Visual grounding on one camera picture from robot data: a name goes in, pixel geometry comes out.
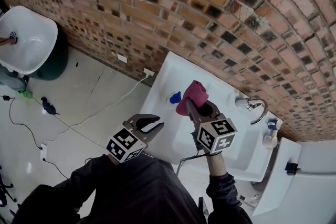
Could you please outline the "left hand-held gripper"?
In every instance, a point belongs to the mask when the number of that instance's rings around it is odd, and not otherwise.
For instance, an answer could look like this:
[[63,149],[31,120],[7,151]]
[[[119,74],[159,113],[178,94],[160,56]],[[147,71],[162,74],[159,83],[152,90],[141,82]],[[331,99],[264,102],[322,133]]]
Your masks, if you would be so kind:
[[159,116],[153,114],[136,114],[130,117],[122,123],[122,128],[109,138],[107,151],[118,163],[139,156],[163,129],[164,123],[159,123],[146,132],[142,129],[159,119]]

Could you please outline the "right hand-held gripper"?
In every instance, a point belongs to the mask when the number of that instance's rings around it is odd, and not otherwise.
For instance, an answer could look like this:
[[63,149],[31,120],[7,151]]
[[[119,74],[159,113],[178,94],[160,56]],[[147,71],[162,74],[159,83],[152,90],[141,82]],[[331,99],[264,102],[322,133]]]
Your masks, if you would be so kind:
[[192,137],[196,148],[210,154],[220,153],[231,147],[237,129],[230,118],[220,113],[218,107],[206,102],[201,107],[187,98],[186,109],[195,130]]

